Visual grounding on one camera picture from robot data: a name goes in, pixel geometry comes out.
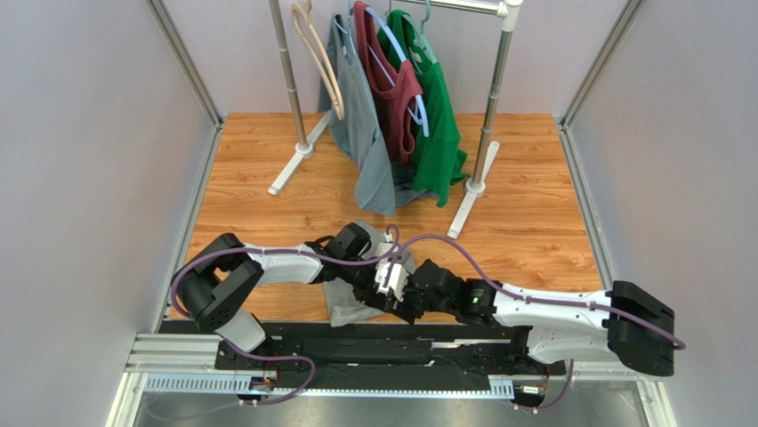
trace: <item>clothing rack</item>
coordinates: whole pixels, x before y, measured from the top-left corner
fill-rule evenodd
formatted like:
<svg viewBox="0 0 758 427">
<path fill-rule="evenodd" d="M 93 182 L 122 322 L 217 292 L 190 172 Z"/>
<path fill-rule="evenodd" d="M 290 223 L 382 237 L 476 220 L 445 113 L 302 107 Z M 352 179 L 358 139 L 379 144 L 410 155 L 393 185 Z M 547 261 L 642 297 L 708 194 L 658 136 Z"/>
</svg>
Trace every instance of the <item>clothing rack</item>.
<svg viewBox="0 0 758 427">
<path fill-rule="evenodd" d="M 398 1 L 412 4 L 426 4 L 426 0 Z M 489 96 L 487 99 L 487 110 L 484 115 L 484 124 L 481 127 L 474 174 L 471 179 L 465 183 L 466 194 L 464 196 L 464 201 L 458 208 L 456 217 L 453 219 L 453 222 L 448 229 L 448 236 L 458 238 L 461 229 L 464 227 L 466 219 L 468 219 L 469 213 L 473 208 L 474 202 L 477 198 L 484 195 L 484 190 L 487 187 L 484 180 L 487 178 L 489 169 L 495 161 L 497 151 L 500 149 L 500 143 L 491 140 L 492 127 L 495 123 L 497 101 L 500 98 L 500 87 L 503 82 L 505 61 L 508 58 L 508 51 L 511 47 L 511 36 L 516 28 L 516 20 L 518 19 L 519 9 L 523 0 L 502 0 L 498 4 L 478 0 L 431 0 L 430 3 L 432 6 L 446 9 L 495 15 L 503 20 L 503 26 L 500 31 L 500 42 L 497 47 L 497 56 L 495 59 L 495 70 L 492 73 L 492 84 L 490 85 Z M 313 156 L 316 149 L 316 143 L 327 129 L 330 113 L 327 112 L 310 131 L 308 136 L 305 135 L 305 126 L 302 122 L 302 111 L 300 110 L 300 100 L 298 99 L 297 86 L 294 82 L 292 61 L 290 61 L 289 49 L 287 48 L 284 22 L 282 21 L 279 1 L 269 0 L 269 6 L 271 8 L 271 16 L 274 20 L 274 28 L 277 32 L 279 55 L 282 60 L 286 87 L 289 91 L 289 103 L 292 108 L 294 127 L 297 131 L 298 138 L 297 144 L 294 146 L 294 155 L 274 183 L 269 187 L 269 193 L 277 196 L 292 179 L 294 173 L 297 172 L 297 169 L 302 162 Z"/>
</svg>

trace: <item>green shirt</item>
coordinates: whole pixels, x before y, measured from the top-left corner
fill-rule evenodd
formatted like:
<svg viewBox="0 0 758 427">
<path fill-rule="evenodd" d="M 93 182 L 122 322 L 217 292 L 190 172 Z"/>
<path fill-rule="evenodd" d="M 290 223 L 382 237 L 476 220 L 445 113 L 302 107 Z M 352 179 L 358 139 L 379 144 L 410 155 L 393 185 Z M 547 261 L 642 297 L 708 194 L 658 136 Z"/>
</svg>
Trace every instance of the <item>green shirt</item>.
<svg viewBox="0 0 758 427">
<path fill-rule="evenodd" d="M 387 25 L 398 38 L 406 57 L 414 64 L 415 75 L 423 89 L 423 103 L 429 120 L 429 136 L 423 136 L 419 126 L 415 137 L 415 150 L 408 161 L 415 170 L 413 189 L 431 190 L 439 195 L 437 206 L 448 202 L 450 186 L 469 175 L 461 172 L 466 153 L 458 149 L 461 134 L 458 132 L 453 106 L 450 104 L 448 86 L 442 67 L 431 61 L 424 48 L 416 45 L 415 25 L 405 18 L 406 12 L 396 9 L 387 16 Z M 379 32 L 382 49 L 395 68 L 399 67 L 398 54 L 383 31 Z"/>
</svg>

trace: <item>gray cloth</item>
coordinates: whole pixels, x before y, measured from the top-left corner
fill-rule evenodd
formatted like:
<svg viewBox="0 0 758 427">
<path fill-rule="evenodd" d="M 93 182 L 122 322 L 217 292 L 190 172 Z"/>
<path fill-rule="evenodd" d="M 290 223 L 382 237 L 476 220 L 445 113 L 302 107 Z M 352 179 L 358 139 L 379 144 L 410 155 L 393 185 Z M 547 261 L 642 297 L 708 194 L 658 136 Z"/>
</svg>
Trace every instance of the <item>gray cloth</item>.
<svg viewBox="0 0 758 427">
<path fill-rule="evenodd" d="M 344 23 L 342 15 L 334 15 L 327 43 L 327 55 L 337 76 L 345 114 L 343 120 L 332 114 L 329 130 L 340 151 L 360 171 L 355 184 L 355 201 L 358 206 L 377 214 L 394 216 L 395 207 L 407 205 L 427 193 L 413 190 L 414 172 L 410 166 L 390 162 L 366 74 L 353 42 L 335 22 L 339 22 L 343 28 L 348 25 Z M 322 82 L 319 111 L 330 108 L 331 100 Z"/>
<path fill-rule="evenodd" d="M 368 234 L 371 236 L 372 249 L 368 251 L 368 254 L 364 255 L 364 258 L 368 259 L 375 256 L 375 249 L 384 241 L 384 234 L 363 221 L 358 220 L 355 223 L 368 231 Z M 408 273 L 415 272 L 415 262 L 410 251 L 404 252 L 400 261 Z M 345 326 L 384 314 L 381 310 L 367 307 L 362 302 L 358 302 L 352 294 L 352 285 L 340 278 L 331 282 L 325 282 L 323 287 L 324 296 L 327 299 L 329 322 L 332 327 Z"/>
</svg>

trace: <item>maroon tank top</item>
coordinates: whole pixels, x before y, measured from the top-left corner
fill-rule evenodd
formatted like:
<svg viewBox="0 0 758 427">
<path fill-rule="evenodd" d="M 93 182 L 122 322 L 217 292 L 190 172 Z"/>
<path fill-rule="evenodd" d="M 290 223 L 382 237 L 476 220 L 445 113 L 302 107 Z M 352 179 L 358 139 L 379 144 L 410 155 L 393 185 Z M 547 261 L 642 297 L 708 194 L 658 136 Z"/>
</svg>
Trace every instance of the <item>maroon tank top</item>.
<svg viewBox="0 0 758 427">
<path fill-rule="evenodd" d="M 368 85 L 371 86 L 371 93 L 374 95 L 376 115 L 382 127 L 384 142 L 387 144 L 387 153 L 390 155 L 390 160 L 405 165 L 415 149 L 415 137 L 411 129 L 413 118 L 407 109 L 414 110 L 415 96 L 422 94 L 423 91 L 415 78 L 410 61 L 406 60 L 400 64 L 397 71 L 390 64 L 379 44 L 379 37 L 376 36 L 374 17 L 366 12 L 367 7 L 369 7 L 368 4 L 363 2 L 355 2 L 353 5 L 356 48 L 360 63 L 366 72 Z M 387 74 L 395 82 L 394 87 L 387 79 L 379 62 L 368 50 L 368 46 L 371 46 L 376 57 L 387 70 Z"/>
</svg>

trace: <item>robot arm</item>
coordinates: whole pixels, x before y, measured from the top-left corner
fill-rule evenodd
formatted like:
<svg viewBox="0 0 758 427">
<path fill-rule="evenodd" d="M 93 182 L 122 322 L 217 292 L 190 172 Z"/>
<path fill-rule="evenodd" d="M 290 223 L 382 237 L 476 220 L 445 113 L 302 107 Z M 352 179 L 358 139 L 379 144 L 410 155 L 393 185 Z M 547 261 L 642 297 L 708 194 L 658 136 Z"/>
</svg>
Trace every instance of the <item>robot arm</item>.
<svg viewBox="0 0 758 427">
<path fill-rule="evenodd" d="M 431 260 L 413 274 L 386 259 L 355 265 L 369 246 L 368 233 L 354 223 L 336 237 L 291 248 L 244 245 L 233 234 L 224 234 L 196 259 L 220 251 L 234 254 L 195 265 L 180 278 L 176 296 L 201 331 L 216 332 L 245 351 L 256 349 L 266 339 L 260 323 L 242 309 L 255 286 L 342 278 L 353 286 L 359 301 L 411 325 L 427 311 L 440 311 L 471 327 L 512 328 L 516 338 L 510 352 L 544 364 L 620 359 L 645 374 L 673 374 L 670 342 L 623 318 L 590 308 L 590 302 L 620 308 L 672 333 L 673 311 L 632 283 L 616 282 L 612 291 L 581 294 L 499 284 L 511 294 L 526 297 L 516 299 L 482 279 L 459 278 Z M 386 254 L 393 247 L 387 235 L 376 253 Z M 226 278 L 219 279 L 217 270 L 228 273 Z M 538 303 L 547 299 L 568 304 Z"/>
</svg>

